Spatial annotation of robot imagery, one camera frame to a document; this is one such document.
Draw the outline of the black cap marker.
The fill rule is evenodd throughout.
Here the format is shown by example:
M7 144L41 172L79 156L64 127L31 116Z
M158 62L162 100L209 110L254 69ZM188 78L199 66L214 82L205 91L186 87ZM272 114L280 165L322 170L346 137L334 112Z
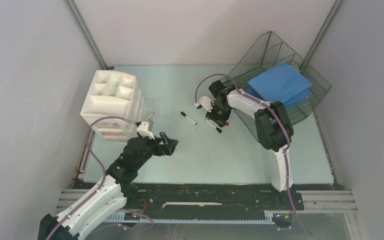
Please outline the black cap marker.
M190 116L188 116L185 112L181 111L180 114L185 117L186 119L188 119L189 121L191 121L193 124L197 125L198 123L192 119Z
M214 123L212 120L210 119L206 119L205 120L207 123L209 123L218 133L222 133L223 131L218 127L218 125L216 123Z

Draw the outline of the white plastic drawer organizer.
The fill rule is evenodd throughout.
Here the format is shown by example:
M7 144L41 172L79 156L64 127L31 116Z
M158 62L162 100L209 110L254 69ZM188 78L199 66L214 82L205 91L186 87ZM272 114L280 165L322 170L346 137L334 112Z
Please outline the white plastic drawer organizer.
M134 75L114 70L95 72L80 111L88 125L108 116L140 122L146 114L145 98ZM136 126L114 118L101 120L92 129L113 144L124 144L137 135Z

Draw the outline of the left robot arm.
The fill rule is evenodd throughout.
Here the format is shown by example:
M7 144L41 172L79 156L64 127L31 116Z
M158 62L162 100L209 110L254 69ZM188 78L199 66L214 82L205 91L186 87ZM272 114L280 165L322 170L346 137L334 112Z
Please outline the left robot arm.
M97 185L66 210L42 218L37 238L84 240L115 211L136 206L138 194L132 182L139 169L153 156L171 156L178 143L164 132L160 132L159 137L138 135L128 140Z

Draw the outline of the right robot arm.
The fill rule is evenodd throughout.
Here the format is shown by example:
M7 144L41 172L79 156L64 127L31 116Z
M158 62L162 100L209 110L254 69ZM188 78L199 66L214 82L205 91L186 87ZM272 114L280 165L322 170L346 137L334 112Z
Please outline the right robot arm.
M254 120L257 141L274 154L271 185L277 190L271 194L271 204L284 209L291 202L287 190L293 181L290 175L289 148L294 134L292 123L282 102L267 102L243 89L225 86L217 80L209 86L214 97L202 96L195 100L196 108L204 108L206 118L217 128L228 126L232 110L239 110Z

